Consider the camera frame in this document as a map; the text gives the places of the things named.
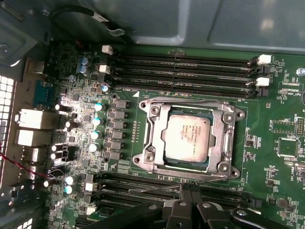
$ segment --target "metal panel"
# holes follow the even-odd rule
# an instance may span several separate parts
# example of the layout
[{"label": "metal panel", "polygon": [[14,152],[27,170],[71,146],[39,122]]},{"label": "metal panel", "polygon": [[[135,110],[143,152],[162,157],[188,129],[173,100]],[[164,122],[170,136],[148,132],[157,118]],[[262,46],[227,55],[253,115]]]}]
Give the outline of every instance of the metal panel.
[{"label": "metal panel", "polygon": [[27,1],[0,1],[0,64],[10,66],[51,38],[49,20]]},{"label": "metal panel", "polygon": [[[305,53],[303,0],[31,0],[37,10],[74,4],[105,14],[138,44]],[[60,23],[84,41],[116,42],[87,15]]]}]

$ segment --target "ram slot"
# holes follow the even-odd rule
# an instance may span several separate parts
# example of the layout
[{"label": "ram slot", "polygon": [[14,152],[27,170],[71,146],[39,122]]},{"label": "ram slot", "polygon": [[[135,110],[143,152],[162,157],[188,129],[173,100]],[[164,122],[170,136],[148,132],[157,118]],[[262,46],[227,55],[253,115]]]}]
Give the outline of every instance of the ram slot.
[{"label": "ram slot", "polygon": [[144,65],[116,65],[112,66],[112,68],[117,73],[158,73],[158,72],[164,72],[164,73],[189,73],[189,74],[210,74],[210,75],[218,75],[223,77],[240,77],[240,78],[250,78],[256,75],[253,73],[234,73],[230,71],[221,71],[221,70],[198,70],[196,68],[185,68],[185,67],[173,67],[169,68],[168,66],[158,66],[158,67],[152,67],[152,66],[144,66]]},{"label": "ram slot", "polygon": [[227,72],[227,73],[241,73],[241,74],[249,74],[254,70],[248,68],[238,68],[238,67],[229,67],[229,66],[221,66],[221,65],[208,65],[208,64],[194,64],[194,63],[176,63],[176,62],[153,62],[153,61],[124,61],[124,62],[116,62],[114,66],[133,66],[133,67],[143,67],[143,68],[178,68],[178,69],[190,69],[190,70],[205,70],[205,71],[216,71],[216,72]]},{"label": "ram slot", "polygon": [[254,81],[250,81],[245,78],[223,78],[223,77],[210,77],[210,76],[189,76],[189,75],[150,75],[150,74],[112,74],[113,79],[145,79],[145,80],[157,80],[157,81],[172,81],[175,83],[197,83],[206,85],[219,85],[227,87],[239,87],[239,88],[255,88]]},{"label": "ram slot", "polygon": [[170,56],[170,55],[156,55],[156,54],[128,54],[119,55],[116,59],[147,59],[147,60],[162,60],[162,61],[183,61],[201,64],[218,64],[223,66],[237,66],[244,68],[252,68],[257,64],[257,58],[250,60],[226,59],[226,58],[212,58],[212,57],[195,57],[195,56]]},{"label": "ram slot", "polygon": [[176,84],[164,84],[164,83],[153,83],[149,81],[120,81],[116,80],[113,82],[116,88],[130,88],[130,89],[148,89],[158,92],[173,92],[173,93],[188,93],[188,94],[199,94],[199,95],[212,95],[220,97],[231,97],[231,98],[247,98],[255,99],[256,90],[250,89],[239,89],[225,88],[222,86],[211,86],[211,85],[176,85]]}]

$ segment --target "cpu socket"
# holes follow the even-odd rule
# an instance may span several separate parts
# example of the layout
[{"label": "cpu socket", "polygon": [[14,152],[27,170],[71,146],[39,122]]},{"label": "cpu socket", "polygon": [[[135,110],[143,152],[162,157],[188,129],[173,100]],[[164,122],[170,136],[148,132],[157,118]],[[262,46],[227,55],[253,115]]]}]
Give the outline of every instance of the cpu socket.
[{"label": "cpu socket", "polygon": [[200,180],[235,179],[231,165],[236,121],[246,116],[228,102],[157,97],[139,103],[147,113],[143,152],[133,163],[149,173]]}]

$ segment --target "white capacitor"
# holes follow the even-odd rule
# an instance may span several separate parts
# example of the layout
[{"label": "white capacitor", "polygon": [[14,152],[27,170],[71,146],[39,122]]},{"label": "white capacitor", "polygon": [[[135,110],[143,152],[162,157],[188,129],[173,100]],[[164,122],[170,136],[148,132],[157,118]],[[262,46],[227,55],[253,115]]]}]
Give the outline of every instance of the white capacitor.
[{"label": "white capacitor", "polygon": [[92,131],[90,135],[93,140],[96,140],[101,138],[102,133],[100,131]]},{"label": "white capacitor", "polygon": [[95,111],[104,111],[106,110],[106,106],[104,104],[97,103],[94,105],[94,109]]},{"label": "white capacitor", "polygon": [[44,187],[48,187],[48,186],[49,186],[49,182],[46,180],[46,181],[43,183],[43,186],[44,186]]},{"label": "white capacitor", "polygon": [[65,187],[65,193],[67,193],[67,194],[71,194],[75,190],[76,190],[75,185],[68,185],[68,186]]},{"label": "white capacitor", "polygon": [[67,185],[71,185],[77,181],[77,176],[72,175],[65,179]]},{"label": "white capacitor", "polygon": [[94,118],[92,120],[92,124],[94,126],[103,125],[104,121],[101,118]]},{"label": "white capacitor", "polygon": [[101,149],[101,145],[98,144],[98,143],[92,143],[89,145],[89,151],[90,152],[96,152],[96,151],[99,151]]}]

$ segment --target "capacitor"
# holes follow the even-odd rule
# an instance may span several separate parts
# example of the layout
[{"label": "capacitor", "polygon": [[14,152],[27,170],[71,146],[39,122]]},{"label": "capacitor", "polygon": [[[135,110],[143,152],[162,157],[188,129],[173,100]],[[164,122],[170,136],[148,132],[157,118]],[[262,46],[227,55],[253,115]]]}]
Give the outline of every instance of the capacitor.
[{"label": "capacitor", "polygon": [[110,87],[107,86],[107,85],[102,86],[101,89],[102,89],[102,92],[104,92],[104,93],[106,93],[106,94],[108,94],[108,93],[111,92]]},{"label": "capacitor", "polygon": [[67,127],[67,128],[77,128],[77,127],[78,127],[78,123],[77,123],[77,122],[70,122],[70,121],[67,121],[67,122],[66,122],[66,127]]},{"label": "capacitor", "polygon": [[76,181],[77,181],[77,176],[76,175],[69,176],[65,179],[65,182],[66,182],[67,185],[74,184]]},{"label": "capacitor", "polygon": [[61,105],[61,104],[56,104],[55,105],[55,110],[69,112],[71,109],[68,106],[64,106],[64,105]]},{"label": "capacitor", "polygon": [[102,137],[102,133],[100,131],[92,131],[91,138],[93,140],[100,139]]},{"label": "capacitor", "polygon": [[92,143],[89,145],[89,151],[92,153],[99,151],[100,149],[101,149],[101,145],[99,143]]},{"label": "capacitor", "polygon": [[59,151],[59,152],[56,152],[56,153],[52,153],[50,155],[50,158],[52,160],[56,160],[56,159],[64,158],[67,155],[68,155],[68,151],[64,150],[64,151]]},{"label": "capacitor", "polygon": [[84,65],[86,67],[90,67],[91,62],[88,60],[87,57],[83,57],[83,58],[81,58],[81,65]]},{"label": "capacitor", "polygon": [[105,104],[97,103],[97,104],[94,105],[94,109],[96,111],[105,111],[106,106],[105,106]]},{"label": "capacitor", "polygon": [[69,75],[68,79],[72,83],[72,82],[76,81],[76,76],[75,75]]},{"label": "capacitor", "polygon": [[56,185],[57,183],[58,183],[57,179],[51,178],[49,180],[44,181],[43,186],[48,187],[48,186],[51,186],[51,185]]},{"label": "capacitor", "polygon": [[71,194],[76,191],[76,185],[68,185],[65,187],[65,193]]},{"label": "capacitor", "polygon": [[88,76],[90,74],[90,70],[86,66],[82,65],[80,68],[80,73],[82,73],[84,76]]},{"label": "capacitor", "polygon": [[63,147],[64,147],[64,145],[52,145],[51,150],[52,150],[53,152],[62,151],[62,150],[63,150]]},{"label": "capacitor", "polygon": [[103,123],[104,123],[104,120],[102,120],[101,118],[94,118],[92,120],[92,124],[94,126],[103,125]]}]

